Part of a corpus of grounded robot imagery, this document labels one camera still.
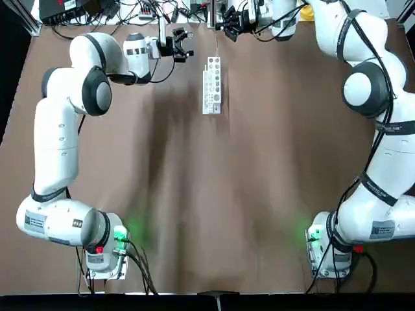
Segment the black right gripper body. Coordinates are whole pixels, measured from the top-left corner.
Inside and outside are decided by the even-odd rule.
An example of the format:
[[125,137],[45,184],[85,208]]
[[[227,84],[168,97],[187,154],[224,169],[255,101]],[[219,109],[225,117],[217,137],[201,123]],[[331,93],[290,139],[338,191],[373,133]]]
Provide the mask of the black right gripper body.
[[238,25],[235,27],[238,33],[247,33],[250,31],[249,11],[247,9],[238,11]]

